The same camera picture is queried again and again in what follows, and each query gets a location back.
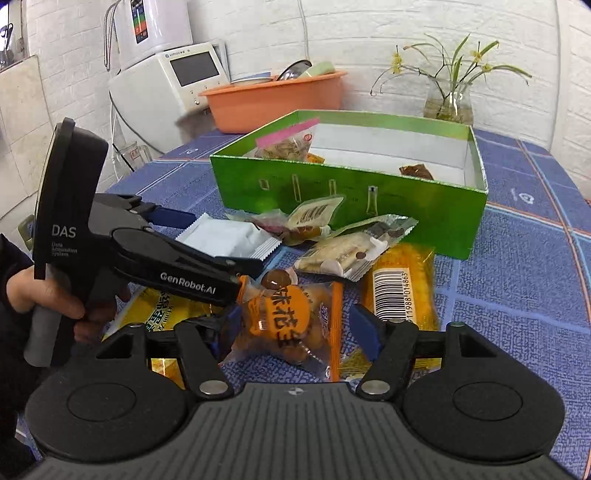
plastic snack package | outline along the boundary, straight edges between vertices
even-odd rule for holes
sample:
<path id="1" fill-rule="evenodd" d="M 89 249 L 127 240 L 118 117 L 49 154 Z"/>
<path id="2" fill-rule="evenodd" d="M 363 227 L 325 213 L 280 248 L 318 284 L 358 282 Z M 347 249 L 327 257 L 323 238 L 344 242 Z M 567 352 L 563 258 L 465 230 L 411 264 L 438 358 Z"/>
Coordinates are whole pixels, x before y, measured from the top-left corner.
<path id="1" fill-rule="evenodd" d="M 255 156 L 269 160 L 308 161 L 308 150 L 319 123 L 320 119 L 314 118 L 257 138 Z"/>
<path id="2" fill-rule="evenodd" d="M 254 223 L 263 230 L 278 235 L 286 245 L 293 246 L 306 240 L 318 242 L 327 238 L 332 233 L 329 223 L 344 199 L 344 195 L 333 195 L 308 200 L 300 203 L 289 216 L 281 210 L 270 210 L 258 215 L 241 210 L 227 213 L 226 216 L 230 220 Z"/>
<path id="3" fill-rule="evenodd" d="M 243 331 L 228 361 L 267 353 L 339 381 L 343 286 L 338 282 L 267 290 L 243 278 Z"/>
<path id="4" fill-rule="evenodd" d="M 217 220 L 204 213 L 177 240 L 212 257 L 266 259 L 281 240 L 253 223 Z"/>
<path id="5" fill-rule="evenodd" d="M 153 288 L 138 291 L 115 320 L 109 325 L 103 339 L 130 323 L 142 322 L 148 331 L 172 330 L 174 326 L 192 317 L 210 316 L 223 309 L 193 301 Z M 152 370 L 173 380 L 184 388 L 183 379 L 176 359 L 153 358 Z"/>
<path id="6" fill-rule="evenodd" d="M 296 260 L 294 267 L 307 273 L 359 281 L 380 255 L 399 243 L 417 223 L 413 218 L 398 215 L 382 215 L 354 223 L 320 241 Z M 348 230 L 357 231 L 342 235 Z"/>
<path id="7" fill-rule="evenodd" d="M 314 155 L 313 153 L 308 153 L 308 162 L 309 163 L 323 164 L 325 161 L 326 161 L 326 159 L 319 156 L 319 155 Z"/>
<path id="8" fill-rule="evenodd" d="M 362 283 L 361 303 L 383 321 L 414 322 L 420 330 L 439 330 L 434 303 L 434 251 L 408 243 L 385 252 Z M 433 368 L 440 359 L 418 359 L 415 368 Z"/>
<path id="9" fill-rule="evenodd" d="M 281 236 L 288 231 L 285 226 L 288 216 L 279 209 L 263 213 L 248 213 L 244 210 L 238 210 L 235 213 L 226 212 L 226 216 L 235 222 L 254 223 L 257 227 L 277 236 Z"/>

white appliance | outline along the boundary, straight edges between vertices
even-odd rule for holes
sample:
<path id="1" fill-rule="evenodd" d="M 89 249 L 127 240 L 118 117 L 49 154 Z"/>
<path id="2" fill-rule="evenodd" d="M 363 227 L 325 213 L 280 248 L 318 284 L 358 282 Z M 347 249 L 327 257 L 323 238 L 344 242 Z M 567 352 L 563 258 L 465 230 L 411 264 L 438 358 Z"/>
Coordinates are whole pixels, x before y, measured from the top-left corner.
<path id="1" fill-rule="evenodd" d="M 165 153 L 183 144 L 176 122 L 207 108 L 199 92 L 228 83 L 206 42 L 152 55 L 113 77 L 109 90 L 127 143 L 143 140 Z"/>
<path id="2" fill-rule="evenodd" d="M 115 8 L 121 70 L 193 43 L 186 0 L 121 0 Z"/>

plastic basin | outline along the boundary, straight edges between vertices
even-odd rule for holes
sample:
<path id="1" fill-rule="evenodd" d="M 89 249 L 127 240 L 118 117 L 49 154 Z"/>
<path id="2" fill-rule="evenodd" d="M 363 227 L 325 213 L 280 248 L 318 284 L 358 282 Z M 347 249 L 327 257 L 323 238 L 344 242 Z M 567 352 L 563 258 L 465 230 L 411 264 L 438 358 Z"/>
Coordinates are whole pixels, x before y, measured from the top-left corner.
<path id="1" fill-rule="evenodd" d="M 294 110 L 338 110 L 347 72 L 313 78 L 224 86 L 201 92 L 217 127 L 228 134 L 246 134 Z"/>

hand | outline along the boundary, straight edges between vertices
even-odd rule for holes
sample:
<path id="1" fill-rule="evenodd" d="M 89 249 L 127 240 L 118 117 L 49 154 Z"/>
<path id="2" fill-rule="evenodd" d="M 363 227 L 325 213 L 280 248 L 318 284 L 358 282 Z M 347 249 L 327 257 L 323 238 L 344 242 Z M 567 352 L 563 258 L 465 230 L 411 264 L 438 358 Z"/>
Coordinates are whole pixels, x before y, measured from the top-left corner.
<path id="1" fill-rule="evenodd" d="M 77 342 L 96 342 L 104 326 L 117 313 L 115 299 L 93 305 L 86 311 L 82 302 L 60 287 L 55 279 L 35 280 L 33 267 L 12 276 L 6 285 L 6 293 L 10 305 L 18 313 L 30 312 L 35 305 L 40 305 L 71 319 L 80 320 L 74 326 L 74 338 Z M 129 289 L 125 287 L 118 297 L 129 301 Z"/>

green leaf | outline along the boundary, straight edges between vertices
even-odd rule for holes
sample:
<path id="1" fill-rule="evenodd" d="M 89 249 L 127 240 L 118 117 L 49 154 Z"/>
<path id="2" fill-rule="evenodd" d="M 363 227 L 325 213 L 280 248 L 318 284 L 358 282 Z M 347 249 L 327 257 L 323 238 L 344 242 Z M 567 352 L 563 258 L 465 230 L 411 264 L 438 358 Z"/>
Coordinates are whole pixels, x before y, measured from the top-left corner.
<path id="1" fill-rule="evenodd" d="M 443 43 L 441 43 L 436 37 L 433 37 L 433 35 L 429 35 L 428 33 L 425 33 L 425 36 L 429 37 L 430 39 L 435 40 L 437 43 L 439 43 L 439 45 L 441 47 L 441 52 L 445 53 L 445 55 L 447 55 L 447 59 L 449 60 L 449 53 L 447 52 L 447 50 L 443 46 Z"/>
<path id="2" fill-rule="evenodd" d="M 424 58 L 425 60 L 427 60 L 429 63 L 431 63 L 431 60 L 429 60 L 429 58 L 423 53 L 423 51 L 417 47 L 417 45 L 407 45 L 406 47 L 403 47 L 403 50 L 408 50 L 409 48 L 416 50 L 417 52 L 419 52 Z"/>
<path id="3" fill-rule="evenodd" d="M 439 51 L 439 48 L 437 48 L 435 45 L 433 45 L 432 43 L 429 42 L 422 42 L 422 43 L 413 43 L 412 45 L 406 45 L 404 47 L 402 47 L 403 50 L 408 50 L 409 48 L 414 48 L 414 47 L 433 47 L 435 48 L 435 50 Z"/>
<path id="4" fill-rule="evenodd" d="M 452 65 L 456 61 L 456 58 L 457 58 L 458 54 L 460 53 L 460 51 L 462 50 L 463 46 L 468 41 L 468 38 L 470 38 L 470 34 L 466 35 L 466 38 L 464 38 L 464 40 L 462 40 L 462 43 L 460 43 L 457 46 L 456 51 L 453 53 Z"/>
<path id="5" fill-rule="evenodd" d="M 452 81 L 453 81 L 454 89 L 455 89 L 455 85 L 457 83 L 457 78 L 460 75 L 460 67 L 462 66 L 462 58 L 463 58 L 463 56 L 461 56 L 453 66 Z"/>
<path id="6" fill-rule="evenodd" d="M 487 53 L 489 50 L 495 48 L 499 46 L 499 41 L 495 40 L 494 42 L 489 43 L 486 47 L 484 47 L 481 51 L 480 51 L 480 55 L 484 55 L 485 53 Z"/>
<path id="7" fill-rule="evenodd" d="M 525 70 L 521 70 L 520 68 L 515 67 L 513 65 L 497 65 L 496 67 L 493 67 L 492 70 L 506 70 L 508 72 L 518 73 L 519 75 L 523 75 L 524 77 L 533 78 Z"/>

